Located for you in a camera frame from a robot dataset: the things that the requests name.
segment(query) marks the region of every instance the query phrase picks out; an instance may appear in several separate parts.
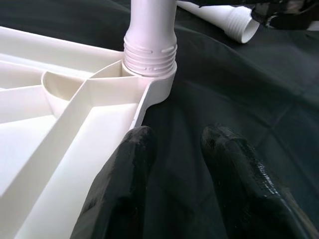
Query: white plastic part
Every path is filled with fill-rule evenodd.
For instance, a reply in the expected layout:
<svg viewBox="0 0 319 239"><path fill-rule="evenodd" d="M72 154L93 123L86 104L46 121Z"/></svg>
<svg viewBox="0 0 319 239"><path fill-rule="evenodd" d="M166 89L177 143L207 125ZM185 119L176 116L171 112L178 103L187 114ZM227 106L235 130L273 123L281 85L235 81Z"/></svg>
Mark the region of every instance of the white plastic part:
<svg viewBox="0 0 319 239"><path fill-rule="evenodd" d="M70 237L96 174L176 73L123 52L0 27L0 238Z"/></svg>
<svg viewBox="0 0 319 239"><path fill-rule="evenodd" d="M223 29L226 35L239 43L247 43L256 33L259 23L251 18L251 9L240 6L202 6L185 1L177 5Z"/></svg>
<svg viewBox="0 0 319 239"><path fill-rule="evenodd" d="M131 23L124 38L125 65L143 76L172 70L177 50L175 0L131 0Z"/></svg>

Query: white plastic pole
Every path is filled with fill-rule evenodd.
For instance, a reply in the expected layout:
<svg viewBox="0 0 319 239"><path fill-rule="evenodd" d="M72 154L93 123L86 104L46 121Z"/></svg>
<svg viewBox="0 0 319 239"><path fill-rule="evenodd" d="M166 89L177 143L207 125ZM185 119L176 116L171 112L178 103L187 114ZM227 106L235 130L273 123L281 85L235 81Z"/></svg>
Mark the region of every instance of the white plastic pole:
<svg viewBox="0 0 319 239"><path fill-rule="evenodd" d="M177 5L194 15L218 26L235 41L248 42L256 33L259 23L251 18L251 9L240 6L203 6L185 1L177 1Z"/></svg>
<svg viewBox="0 0 319 239"><path fill-rule="evenodd" d="M131 23L124 37L124 63L143 76L163 76L177 50L175 0L131 0Z"/></svg>

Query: dark fabric sheet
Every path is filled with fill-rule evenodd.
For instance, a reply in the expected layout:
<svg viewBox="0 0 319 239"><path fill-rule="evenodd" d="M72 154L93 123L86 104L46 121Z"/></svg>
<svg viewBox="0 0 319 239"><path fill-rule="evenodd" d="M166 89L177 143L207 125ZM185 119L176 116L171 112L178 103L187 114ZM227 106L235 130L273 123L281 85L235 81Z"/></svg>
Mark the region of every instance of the dark fabric sheet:
<svg viewBox="0 0 319 239"><path fill-rule="evenodd" d="M129 0L0 1L1 26L114 50L129 21ZM171 95L143 122L159 149L144 238L227 238L200 151L213 122L248 138L319 229L319 32L261 27L239 45L181 9L175 31Z"/></svg>

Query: white plastic tube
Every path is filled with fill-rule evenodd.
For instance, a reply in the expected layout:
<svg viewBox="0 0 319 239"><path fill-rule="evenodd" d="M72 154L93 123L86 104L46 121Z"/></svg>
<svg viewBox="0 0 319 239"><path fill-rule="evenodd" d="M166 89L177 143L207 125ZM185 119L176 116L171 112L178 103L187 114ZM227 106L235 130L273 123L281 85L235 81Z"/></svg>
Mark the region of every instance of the white plastic tube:
<svg viewBox="0 0 319 239"><path fill-rule="evenodd" d="M175 0L131 0L131 23L124 37L124 63L143 76L172 71L177 50Z"/></svg>
<svg viewBox="0 0 319 239"><path fill-rule="evenodd" d="M240 6L203 6L185 1L177 5L223 29L226 35L239 43L248 42L256 33L259 23L251 18L251 9Z"/></svg>

